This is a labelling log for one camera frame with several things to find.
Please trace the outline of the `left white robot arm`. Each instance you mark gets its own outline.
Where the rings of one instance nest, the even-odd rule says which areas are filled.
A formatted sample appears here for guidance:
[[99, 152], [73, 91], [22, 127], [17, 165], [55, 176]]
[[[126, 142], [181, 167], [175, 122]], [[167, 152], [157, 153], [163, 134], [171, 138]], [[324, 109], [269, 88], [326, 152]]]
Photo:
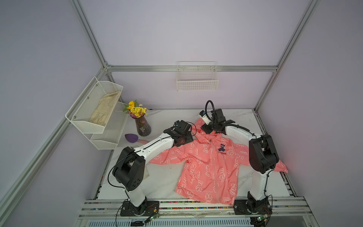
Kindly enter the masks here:
[[176, 121], [172, 127], [165, 129], [149, 143], [138, 148], [125, 147], [122, 150], [109, 175], [121, 184], [134, 207], [140, 208], [147, 201], [140, 186], [146, 164], [165, 150], [193, 142], [194, 128], [193, 123]]

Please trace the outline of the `dark glass vase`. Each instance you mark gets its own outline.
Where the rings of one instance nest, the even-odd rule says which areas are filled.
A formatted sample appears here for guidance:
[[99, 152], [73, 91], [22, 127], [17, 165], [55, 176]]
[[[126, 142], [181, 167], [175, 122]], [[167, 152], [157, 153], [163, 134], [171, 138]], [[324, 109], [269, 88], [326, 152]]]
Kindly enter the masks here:
[[135, 118], [137, 132], [140, 136], [146, 137], [151, 134], [151, 126], [146, 120], [145, 116]]

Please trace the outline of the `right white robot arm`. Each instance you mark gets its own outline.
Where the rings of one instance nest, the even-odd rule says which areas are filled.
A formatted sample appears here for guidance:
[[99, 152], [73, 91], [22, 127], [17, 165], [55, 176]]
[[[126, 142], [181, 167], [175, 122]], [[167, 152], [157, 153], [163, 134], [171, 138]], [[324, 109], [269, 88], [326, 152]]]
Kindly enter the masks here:
[[271, 214], [272, 205], [269, 204], [270, 196], [267, 195], [268, 178], [279, 162], [272, 137], [268, 134], [258, 136], [237, 125], [235, 121], [226, 120], [221, 109], [213, 109], [210, 113], [211, 116], [206, 109], [199, 113], [204, 121], [201, 128], [205, 133], [222, 133], [240, 141], [247, 139], [249, 142], [249, 164], [254, 169], [252, 186], [244, 204], [241, 201], [235, 202], [235, 211], [241, 214]]

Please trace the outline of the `white mesh shelf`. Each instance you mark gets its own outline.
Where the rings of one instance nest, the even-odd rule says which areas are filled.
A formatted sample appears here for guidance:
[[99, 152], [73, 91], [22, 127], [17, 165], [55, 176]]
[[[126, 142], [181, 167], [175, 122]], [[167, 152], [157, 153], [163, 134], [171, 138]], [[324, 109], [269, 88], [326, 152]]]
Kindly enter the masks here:
[[90, 142], [98, 150], [116, 149], [126, 125], [128, 114], [123, 111], [124, 103], [118, 102], [102, 134], [93, 134]]
[[123, 86], [109, 82], [99, 81], [94, 77], [71, 109], [66, 113], [66, 119], [83, 134], [102, 134], [106, 126], [100, 126], [89, 122], [100, 99], [107, 93], [121, 91]]

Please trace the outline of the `pink hooded jacket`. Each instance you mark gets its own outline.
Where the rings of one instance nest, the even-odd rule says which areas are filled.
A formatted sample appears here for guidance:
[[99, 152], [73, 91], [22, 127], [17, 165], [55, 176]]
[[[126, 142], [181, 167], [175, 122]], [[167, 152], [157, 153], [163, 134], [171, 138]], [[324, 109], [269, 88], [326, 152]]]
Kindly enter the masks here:
[[167, 149], [150, 162], [157, 165], [184, 163], [176, 192], [205, 203], [233, 205], [238, 193], [239, 166], [249, 166], [248, 146], [221, 134], [206, 134], [199, 119], [192, 128], [196, 139]]

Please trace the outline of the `yellow flower bouquet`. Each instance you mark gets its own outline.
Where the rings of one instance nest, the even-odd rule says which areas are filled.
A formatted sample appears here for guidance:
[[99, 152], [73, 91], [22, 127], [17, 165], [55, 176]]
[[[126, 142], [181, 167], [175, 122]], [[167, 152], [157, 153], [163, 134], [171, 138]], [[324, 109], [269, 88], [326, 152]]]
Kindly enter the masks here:
[[145, 108], [142, 104], [139, 104], [137, 100], [124, 104], [123, 111], [128, 113], [132, 118], [147, 116], [148, 113], [148, 109]]

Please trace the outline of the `lower white mesh shelf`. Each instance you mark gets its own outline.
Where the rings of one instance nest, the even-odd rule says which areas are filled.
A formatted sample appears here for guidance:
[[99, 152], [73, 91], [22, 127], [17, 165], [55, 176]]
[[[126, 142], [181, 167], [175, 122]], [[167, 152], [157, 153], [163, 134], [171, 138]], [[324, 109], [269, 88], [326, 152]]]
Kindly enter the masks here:
[[98, 150], [116, 149], [126, 125], [128, 114], [123, 111], [124, 103], [118, 102], [102, 134], [93, 134], [90, 142]]

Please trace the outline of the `upper white mesh shelf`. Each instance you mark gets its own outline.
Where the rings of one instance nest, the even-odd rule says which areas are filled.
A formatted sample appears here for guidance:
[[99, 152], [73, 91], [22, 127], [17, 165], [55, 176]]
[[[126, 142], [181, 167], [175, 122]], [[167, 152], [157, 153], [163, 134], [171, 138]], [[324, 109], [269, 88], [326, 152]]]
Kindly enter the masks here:
[[102, 134], [106, 126], [100, 126], [89, 122], [100, 99], [107, 93], [121, 91], [123, 86], [109, 82], [99, 81], [94, 77], [71, 109], [66, 113], [66, 119], [83, 134]]

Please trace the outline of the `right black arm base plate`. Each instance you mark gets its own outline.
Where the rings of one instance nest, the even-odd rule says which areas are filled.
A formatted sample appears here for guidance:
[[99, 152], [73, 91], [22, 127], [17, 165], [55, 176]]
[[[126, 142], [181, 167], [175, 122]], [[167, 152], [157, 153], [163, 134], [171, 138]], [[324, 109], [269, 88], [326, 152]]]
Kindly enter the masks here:
[[233, 209], [236, 215], [271, 215], [271, 206], [268, 199], [254, 201], [253, 199], [235, 200]]

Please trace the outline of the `purple garden trowel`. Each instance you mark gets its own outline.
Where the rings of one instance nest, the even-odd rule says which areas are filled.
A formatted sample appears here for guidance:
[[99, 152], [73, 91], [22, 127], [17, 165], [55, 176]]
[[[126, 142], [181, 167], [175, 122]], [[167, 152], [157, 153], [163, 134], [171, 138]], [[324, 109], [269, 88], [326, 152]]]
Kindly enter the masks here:
[[128, 133], [128, 134], [125, 134], [125, 139], [129, 142], [129, 143], [141, 143], [141, 144], [148, 144], [149, 141], [146, 141], [146, 140], [142, 140], [138, 137], [138, 135], [136, 134], [132, 134], [132, 133]]

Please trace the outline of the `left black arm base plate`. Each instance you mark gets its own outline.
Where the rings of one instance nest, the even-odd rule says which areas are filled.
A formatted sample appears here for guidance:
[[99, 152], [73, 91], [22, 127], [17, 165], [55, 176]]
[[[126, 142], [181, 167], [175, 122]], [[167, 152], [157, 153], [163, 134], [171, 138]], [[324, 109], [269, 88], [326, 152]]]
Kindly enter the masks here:
[[151, 216], [158, 213], [160, 201], [144, 201], [139, 207], [124, 201], [118, 215], [121, 217]]

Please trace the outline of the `beige cloth in shelf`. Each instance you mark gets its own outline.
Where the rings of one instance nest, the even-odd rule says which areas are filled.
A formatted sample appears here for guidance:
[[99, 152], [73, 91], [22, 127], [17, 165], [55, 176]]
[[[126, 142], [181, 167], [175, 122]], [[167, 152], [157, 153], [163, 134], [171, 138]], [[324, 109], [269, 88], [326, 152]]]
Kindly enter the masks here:
[[89, 122], [100, 126], [106, 126], [120, 95], [121, 91], [105, 94], [100, 99], [95, 111], [89, 119]]

